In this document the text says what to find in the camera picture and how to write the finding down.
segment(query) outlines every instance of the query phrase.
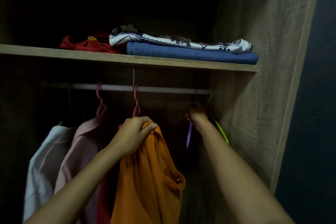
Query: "person's left arm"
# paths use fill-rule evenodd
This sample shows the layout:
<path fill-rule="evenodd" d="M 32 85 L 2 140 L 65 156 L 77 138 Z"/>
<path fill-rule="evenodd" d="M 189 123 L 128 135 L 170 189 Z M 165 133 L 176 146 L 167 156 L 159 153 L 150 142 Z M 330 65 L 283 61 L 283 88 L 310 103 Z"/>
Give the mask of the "person's left arm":
<path fill-rule="evenodd" d="M 143 139 L 157 127 L 156 124 L 149 124 L 142 129 L 145 122 L 153 123 L 149 117 L 127 119 L 111 143 L 24 224 L 76 222 L 111 167 L 124 156 L 134 153 Z"/>

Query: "light blue shirt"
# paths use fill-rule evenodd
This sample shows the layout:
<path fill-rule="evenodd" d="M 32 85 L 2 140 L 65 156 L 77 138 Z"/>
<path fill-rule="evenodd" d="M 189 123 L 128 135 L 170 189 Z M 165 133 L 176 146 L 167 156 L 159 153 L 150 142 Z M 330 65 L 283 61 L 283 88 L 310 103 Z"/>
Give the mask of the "light blue shirt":
<path fill-rule="evenodd" d="M 54 126 L 29 162 L 23 221 L 52 198 L 61 163 L 77 128 Z"/>

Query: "person's left hand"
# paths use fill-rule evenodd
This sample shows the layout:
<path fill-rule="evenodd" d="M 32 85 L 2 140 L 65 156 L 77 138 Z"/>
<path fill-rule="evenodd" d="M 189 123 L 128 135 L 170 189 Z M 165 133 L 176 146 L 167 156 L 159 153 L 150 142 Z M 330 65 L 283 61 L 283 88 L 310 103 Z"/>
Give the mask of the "person's left hand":
<path fill-rule="evenodd" d="M 150 124 L 142 129 L 143 124 L 146 122 Z M 157 127 L 157 124 L 147 116 L 126 119 L 108 147 L 118 147 L 122 157 L 133 154 L 144 138 Z"/>

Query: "closet rod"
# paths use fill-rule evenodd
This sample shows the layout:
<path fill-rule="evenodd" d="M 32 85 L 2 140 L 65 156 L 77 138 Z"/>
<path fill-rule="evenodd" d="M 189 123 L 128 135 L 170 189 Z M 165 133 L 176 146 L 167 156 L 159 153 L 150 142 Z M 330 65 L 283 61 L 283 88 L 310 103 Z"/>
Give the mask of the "closet rod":
<path fill-rule="evenodd" d="M 95 90 L 97 87 L 96 84 L 87 84 L 87 83 L 49 83 L 48 86 L 49 88 L 77 89 L 77 90 Z M 102 84 L 101 90 L 133 92 L 133 86 Z M 208 89 L 180 89 L 180 88 L 138 86 L 136 90 L 137 92 L 150 92 L 150 93 L 175 93 L 175 94 L 197 93 L 198 95 L 210 94 L 210 90 Z"/>

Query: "person's right arm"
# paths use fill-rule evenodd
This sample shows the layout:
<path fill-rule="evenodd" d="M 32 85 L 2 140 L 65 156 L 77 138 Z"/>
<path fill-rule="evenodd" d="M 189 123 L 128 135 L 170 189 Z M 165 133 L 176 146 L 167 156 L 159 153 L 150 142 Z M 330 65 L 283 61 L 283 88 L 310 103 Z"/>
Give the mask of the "person's right arm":
<path fill-rule="evenodd" d="M 202 135 L 221 192 L 239 223 L 294 223 L 259 176 L 225 142 L 204 107 L 192 107 L 187 118 Z"/>

